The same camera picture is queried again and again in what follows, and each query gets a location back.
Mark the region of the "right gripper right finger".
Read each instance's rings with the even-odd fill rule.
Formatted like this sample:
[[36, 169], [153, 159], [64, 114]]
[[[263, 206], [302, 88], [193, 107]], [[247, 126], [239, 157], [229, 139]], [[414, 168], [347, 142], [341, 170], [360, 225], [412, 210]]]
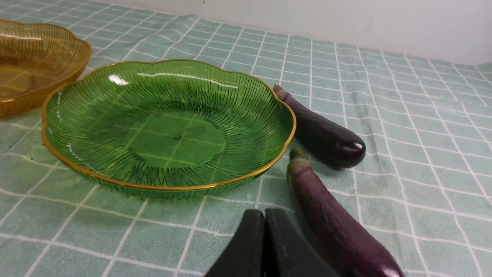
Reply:
[[264, 275], [266, 277], [337, 277], [283, 209], [265, 209]]

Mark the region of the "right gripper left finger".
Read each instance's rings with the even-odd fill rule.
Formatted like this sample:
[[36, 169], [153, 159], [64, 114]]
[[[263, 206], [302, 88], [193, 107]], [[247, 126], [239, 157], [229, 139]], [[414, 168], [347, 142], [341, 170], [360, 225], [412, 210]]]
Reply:
[[245, 210], [227, 247], [206, 277], [262, 277], [265, 217], [257, 209]]

